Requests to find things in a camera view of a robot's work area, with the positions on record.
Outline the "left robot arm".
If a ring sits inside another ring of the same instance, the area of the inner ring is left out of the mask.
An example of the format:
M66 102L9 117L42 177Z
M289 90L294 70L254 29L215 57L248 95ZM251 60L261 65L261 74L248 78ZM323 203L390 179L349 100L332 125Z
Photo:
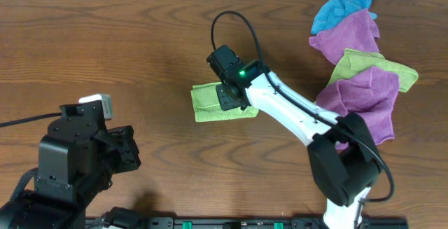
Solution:
M65 104L38 148L38 167L25 172L1 208L2 228L85 228L85 210L114 174L141 165L134 129L108 129L101 101Z

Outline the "light green cloth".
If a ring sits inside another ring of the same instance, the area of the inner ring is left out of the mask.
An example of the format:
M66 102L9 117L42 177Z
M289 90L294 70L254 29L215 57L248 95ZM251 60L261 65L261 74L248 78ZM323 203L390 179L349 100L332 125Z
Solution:
M216 92L216 87L220 84L221 82L214 82L192 87L190 94L196 122L255 118L258 115L259 110L252 106L247 107L245 110L240 108L227 111L222 110Z

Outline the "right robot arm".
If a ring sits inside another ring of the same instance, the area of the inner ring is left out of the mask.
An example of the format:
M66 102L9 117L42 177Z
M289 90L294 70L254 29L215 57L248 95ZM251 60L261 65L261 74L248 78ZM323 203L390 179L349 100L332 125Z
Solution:
M252 106L273 117L307 148L313 179L327 198L327 228L359 228L368 193L384 165L365 121L323 109L283 83L261 61L242 61L228 46L206 59L226 106Z

